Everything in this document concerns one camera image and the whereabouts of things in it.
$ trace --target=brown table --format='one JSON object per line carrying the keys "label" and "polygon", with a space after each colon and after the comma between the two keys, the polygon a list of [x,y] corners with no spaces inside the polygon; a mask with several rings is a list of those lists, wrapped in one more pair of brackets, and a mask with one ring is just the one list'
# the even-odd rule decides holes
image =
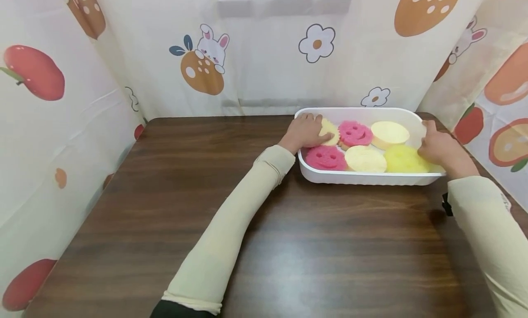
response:
{"label": "brown table", "polygon": [[[220,204],[291,119],[151,121],[26,317],[148,317]],[[223,316],[493,317],[468,243],[441,208],[445,191],[445,179],[317,185],[296,164],[246,233]]]}

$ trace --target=cream sponge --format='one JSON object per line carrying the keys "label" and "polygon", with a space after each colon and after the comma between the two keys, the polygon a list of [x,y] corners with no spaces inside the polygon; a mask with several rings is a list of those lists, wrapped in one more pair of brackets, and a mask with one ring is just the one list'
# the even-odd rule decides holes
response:
{"label": "cream sponge", "polygon": [[392,121],[379,121],[370,128],[374,138],[372,145],[387,150],[393,145],[405,144],[409,140],[409,131],[401,124]]}
{"label": "cream sponge", "polygon": [[387,162],[375,148],[357,145],[345,152],[345,161],[350,169],[357,172],[385,172]]}
{"label": "cream sponge", "polygon": [[329,132],[334,134],[334,137],[331,140],[326,141],[321,145],[325,145],[325,146],[337,145],[337,142],[339,142],[339,131],[337,130],[337,127],[334,126],[333,123],[331,123],[324,117],[323,117],[323,120],[321,121],[321,124],[323,127],[321,128],[321,131],[319,132],[319,136],[326,135]]}
{"label": "cream sponge", "polygon": [[416,148],[394,145],[385,151],[387,172],[426,173],[430,165],[418,155]]}

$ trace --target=pink sponge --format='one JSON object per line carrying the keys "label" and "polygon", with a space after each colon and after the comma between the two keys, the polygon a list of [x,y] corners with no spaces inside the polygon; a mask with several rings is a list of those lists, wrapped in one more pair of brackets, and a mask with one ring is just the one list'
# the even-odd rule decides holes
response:
{"label": "pink sponge", "polygon": [[339,128],[340,141],[343,149],[348,149],[356,145],[368,146],[372,142],[374,135],[369,127],[357,121],[344,121]]}
{"label": "pink sponge", "polygon": [[320,170],[346,170],[345,155],[335,146],[319,146],[308,151],[306,163]]}

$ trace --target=sponge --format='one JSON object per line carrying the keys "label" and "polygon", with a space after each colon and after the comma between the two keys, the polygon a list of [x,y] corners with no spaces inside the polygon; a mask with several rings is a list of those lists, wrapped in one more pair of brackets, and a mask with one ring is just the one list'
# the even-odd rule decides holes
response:
{"label": "sponge", "polygon": [[350,169],[357,172],[385,172],[387,168],[387,162],[378,150],[363,145],[349,148],[345,161]]}
{"label": "sponge", "polygon": [[387,150],[392,145],[405,144],[409,140],[409,131],[392,121],[376,122],[370,130],[374,135],[372,145],[381,150]]}
{"label": "sponge", "polygon": [[426,173],[430,165],[418,155],[416,148],[394,145],[385,151],[387,172]]}
{"label": "sponge", "polygon": [[326,145],[326,146],[337,145],[337,142],[339,141],[339,131],[337,130],[337,127],[334,126],[333,123],[331,123],[330,121],[328,121],[328,119],[324,117],[323,117],[323,120],[321,121],[321,124],[323,127],[321,128],[321,131],[319,132],[319,136],[326,135],[329,132],[334,134],[334,137],[332,139],[324,142],[321,145]]}
{"label": "sponge", "polygon": [[369,127],[357,121],[344,121],[339,125],[340,147],[347,151],[356,145],[369,145],[372,141],[372,131]]}
{"label": "sponge", "polygon": [[345,155],[335,146],[311,148],[305,157],[306,163],[319,170],[344,171],[347,169]]}

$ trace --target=curtain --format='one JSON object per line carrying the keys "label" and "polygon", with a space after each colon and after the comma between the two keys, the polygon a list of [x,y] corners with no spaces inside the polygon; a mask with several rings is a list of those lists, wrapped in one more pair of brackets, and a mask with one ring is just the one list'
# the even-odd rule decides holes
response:
{"label": "curtain", "polygon": [[528,208],[528,41],[479,92],[454,134]]}
{"label": "curtain", "polygon": [[20,317],[143,120],[63,0],[0,18],[0,317]]}
{"label": "curtain", "polygon": [[150,120],[416,110],[482,0],[98,2]]}
{"label": "curtain", "polygon": [[527,0],[484,0],[420,104],[453,129],[465,110],[528,37]]}

